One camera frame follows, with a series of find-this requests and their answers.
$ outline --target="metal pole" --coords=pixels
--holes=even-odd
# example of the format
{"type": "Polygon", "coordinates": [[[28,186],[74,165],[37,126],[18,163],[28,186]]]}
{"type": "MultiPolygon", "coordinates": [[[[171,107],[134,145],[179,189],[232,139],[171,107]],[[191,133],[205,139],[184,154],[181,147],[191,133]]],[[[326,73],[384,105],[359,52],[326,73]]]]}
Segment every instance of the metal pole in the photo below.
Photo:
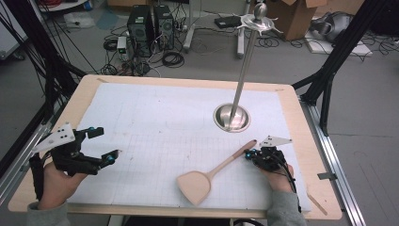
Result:
{"type": "Polygon", "coordinates": [[[237,91],[235,92],[234,101],[232,103],[229,126],[231,126],[232,120],[234,119],[235,113],[237,111],[238,102],[240,101],[241,92],[243,91],[244,87],[244,78],[247,74],[247,69],[249,67],[249,63],[252,58],[253,47],[255,46],[255,41],[256,39],[258,39],[258,36],[259,36],[259,31],[255,30],[251,31],[246,54],[244,56],[243,67],[241,68],[240,78],[238,80],[237,91]]]}

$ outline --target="black strap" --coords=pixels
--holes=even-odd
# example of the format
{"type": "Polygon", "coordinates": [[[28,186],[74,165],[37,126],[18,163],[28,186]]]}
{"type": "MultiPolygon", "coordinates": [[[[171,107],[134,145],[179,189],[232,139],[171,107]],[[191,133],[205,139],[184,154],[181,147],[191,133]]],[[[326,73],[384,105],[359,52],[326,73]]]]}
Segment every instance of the black strap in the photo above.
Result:
{"type": "Polygon", "coordinates": [[[36,199],[40,201],[43,195],[44,168],[38,153],[35,153],[35,155],[29,159],[29,165],[33,174],[33,186],[35,187],[36,199]]]}

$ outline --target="white bracket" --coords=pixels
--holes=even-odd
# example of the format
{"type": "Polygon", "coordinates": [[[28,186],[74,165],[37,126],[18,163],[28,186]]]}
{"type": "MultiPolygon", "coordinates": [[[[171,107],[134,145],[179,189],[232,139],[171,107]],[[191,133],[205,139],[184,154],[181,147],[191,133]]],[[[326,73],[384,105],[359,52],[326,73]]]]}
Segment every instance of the white bracket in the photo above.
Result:
{"type": "Polygon", "coordinates": [[[43,151],[49,151],[60,145],[75,141],[75,136],[71,124],[66,122],[60,126],[53,134],[44,139],[41,143],[36,145],[32,149],[32,153],[39,153],[43,151]]]}
{"type": "Polygon", "coordinates": [[[268,136],[264,141],[261,142],[261,147],[276,147],[283,144],[288,144],[293,142],[292,139],[281,138],[281,137],[272,137],[268,136]]]}

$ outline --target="gray sleeve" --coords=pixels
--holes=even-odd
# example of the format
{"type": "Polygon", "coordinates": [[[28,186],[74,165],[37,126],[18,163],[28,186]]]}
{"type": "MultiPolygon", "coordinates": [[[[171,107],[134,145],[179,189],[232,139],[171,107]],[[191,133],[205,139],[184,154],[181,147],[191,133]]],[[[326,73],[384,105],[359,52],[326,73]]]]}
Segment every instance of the gray sleeve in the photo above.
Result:
{"type": "Polygon", "coordinates": [[[54,209],[38,210],[38,202],[27,206],[27,226],[70,226],[67,219],[68,206],[64,202],[54,209]]]}
{"type": "Polygon", "coordinates": [[[267,225],[306,225],[306,220],[298,211],[298,197],[295,193],[273,191],[272,206],[267,210],[267,225]]]}

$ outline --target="grid paper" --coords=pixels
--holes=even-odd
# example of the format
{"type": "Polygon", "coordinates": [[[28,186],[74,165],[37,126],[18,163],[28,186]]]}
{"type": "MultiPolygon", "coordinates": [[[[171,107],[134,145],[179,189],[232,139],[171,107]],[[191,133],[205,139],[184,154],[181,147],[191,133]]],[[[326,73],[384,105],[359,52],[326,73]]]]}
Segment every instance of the grid paper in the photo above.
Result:
{"type": "MultiPolygon", "coordinates": [[[[69,202],[194,207],[178,188],[178,176],[208,172],[254,138],[290,138],[276,92],[244,90],[239,105],[251,116],[249,128],[241,133],[219,129],[214,110],[231,103],[234,94],[230,89],[101,84],[78,130],[103,127],[104,135],[86,139],[82,153],[122,152],[114,165],[85,179],[69,202]]],[[[293,145],[278,149],[295,169],[303,211],[310,211],[293,145]]],[[[270,194],[267,179],[242,156],[214,177],[198,207],[265,210],[270,194]]]]}

